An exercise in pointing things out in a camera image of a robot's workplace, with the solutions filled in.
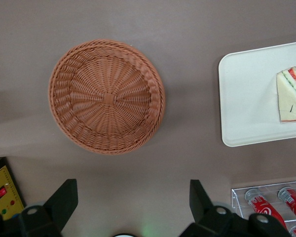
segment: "sandwich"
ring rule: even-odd
[[[281,122],[296,121],[296,67],[279,72],[276,82]]]

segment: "white plastic tray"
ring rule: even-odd
[[[296,137],[281,123],[276,74],[296,66],[296,42],[230,53],[219,64],[222,140],[230,147]]]

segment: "yellow control box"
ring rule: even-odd
[[[0,214],[3,220],[17,216],[24,205],[6,158],[0,158]]]

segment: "gray tabletop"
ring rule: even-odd
[[[131,44],[165,86],[159,130],[125,155],[80,148],[49,110],[55,64],[94,39]],[[79,205],[65,237],[176,237],[193,221],[190,179],[227,203],[230,188],[296,180],[296,138],[222,142],[218,79],[224,55],[294,41],[296,0],[0,1],[0,156],[27,203],[77,179]]]

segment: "woven pattern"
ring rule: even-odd
[[[116,155],[152,137],[164,114],[165,94],[141,52],[103,39],[78,45],[59,60],[49,83],[49,104],[75,143]]]

